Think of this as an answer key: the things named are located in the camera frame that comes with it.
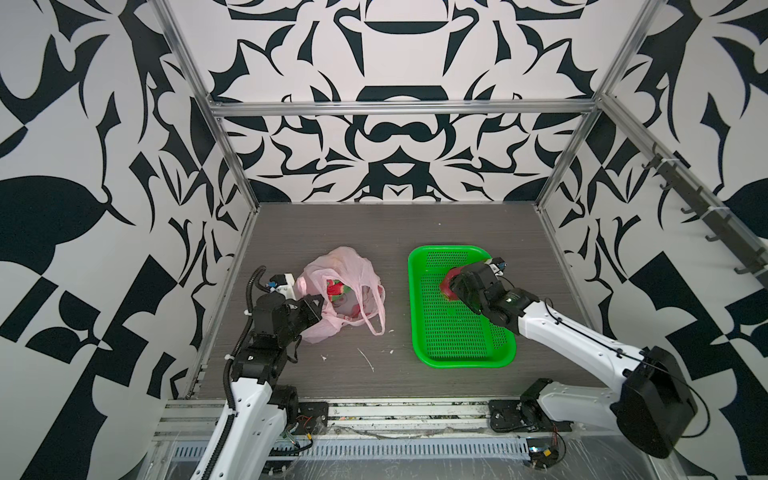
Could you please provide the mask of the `red dragon fruit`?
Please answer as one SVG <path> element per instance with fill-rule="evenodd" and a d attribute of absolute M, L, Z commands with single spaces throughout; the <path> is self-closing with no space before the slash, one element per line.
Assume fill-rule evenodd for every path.
<path fill-rule="evenodd" d="M 450 269 L 439 285 L 441 293 L 448 301 L 458 301 L 460 299 L 462 270 L 462 267 Z"/>

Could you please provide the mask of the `pink plastic bag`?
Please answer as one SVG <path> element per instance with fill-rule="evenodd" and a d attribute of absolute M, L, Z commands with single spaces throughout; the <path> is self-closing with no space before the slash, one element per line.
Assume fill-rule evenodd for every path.
<path fill-rule="evenodd" d="M 299 298 L 323 298 L 320 321 L 302 334 L 310 344 L 345 326 L 365 325 L 375 336 L 386 332 L 385 288 L 371 261 L 351 247 L 338 247 L 308 264 L 296 279 L 294 292 Z"/>

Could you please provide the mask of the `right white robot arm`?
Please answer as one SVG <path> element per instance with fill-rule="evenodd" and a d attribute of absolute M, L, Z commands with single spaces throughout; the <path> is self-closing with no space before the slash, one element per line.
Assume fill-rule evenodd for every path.
<path fill-rule="evenodd" d="M 530 427 L 577 422 L 621 433 L 645 454 L 664 459 L 698 413 L 711 411 L 684 378 L 669 351 L 611 339 L 558 312 L 547 298 L 514 286 L 499 258 L 449 271 L 440 285 L 451 300 L 516 336 L 537 342 L 577 364 L 601 387 L 536 380 L 523 394 L 518 417 Z"/>

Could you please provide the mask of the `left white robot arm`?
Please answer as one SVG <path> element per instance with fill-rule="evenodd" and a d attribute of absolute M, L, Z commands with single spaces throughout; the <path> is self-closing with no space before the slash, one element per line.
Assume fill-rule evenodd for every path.
<path fill-rule="evenodd" d="M 225 405 L 193 479 L 258 479 L 283 472 L 314 446 L 312 434 L 299 441 L 297 389 L 279 385 L 287 364 L 296 364 L 303 333 L 322 319 L 324 298 L 298 298 L 290 274 L 262 280 L 261 265 L 245 287 L 245 325 L 225 356 Z"/>

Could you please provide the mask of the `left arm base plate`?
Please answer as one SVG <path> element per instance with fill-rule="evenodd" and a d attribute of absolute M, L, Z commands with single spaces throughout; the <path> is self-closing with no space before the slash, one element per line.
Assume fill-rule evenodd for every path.
<path fill-rule="evenodd" d="M 287 431 L 292 435 L 316 435 L 326 430 L 330 404 L 325 401 L 299 402 L 288 410 Z"/>

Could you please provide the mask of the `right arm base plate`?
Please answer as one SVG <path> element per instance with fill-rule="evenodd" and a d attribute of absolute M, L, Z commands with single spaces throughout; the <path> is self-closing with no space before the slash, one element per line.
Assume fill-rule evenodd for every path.
<path fill-rule="evenodd" d="M 496 433 L 571 432 L 572 423 L 555 421 L 533 400 L 490 400 L 489 426 Z"/>

